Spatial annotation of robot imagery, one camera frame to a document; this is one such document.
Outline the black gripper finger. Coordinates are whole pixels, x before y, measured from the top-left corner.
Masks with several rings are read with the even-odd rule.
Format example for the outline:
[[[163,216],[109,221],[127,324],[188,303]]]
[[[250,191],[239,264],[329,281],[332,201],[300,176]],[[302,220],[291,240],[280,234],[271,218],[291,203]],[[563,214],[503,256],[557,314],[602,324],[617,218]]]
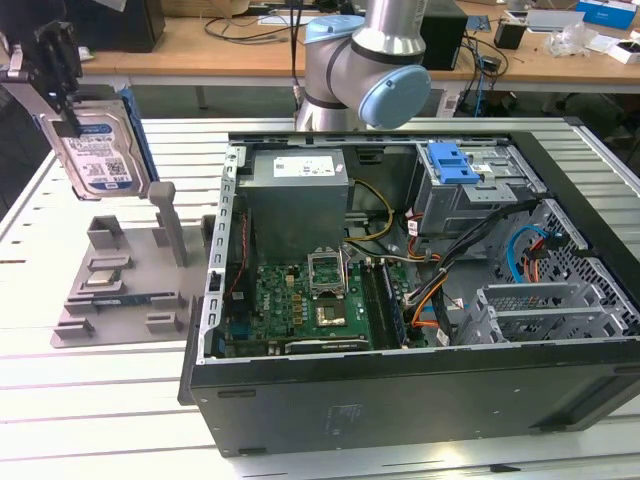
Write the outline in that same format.
[[[47,103],[51,110],[48,116],[52,118],[54,130],[59,137],[81,135],[81,125],[74,111],[74,106],[80,101],[79,94],[78,90],[47,93]]]

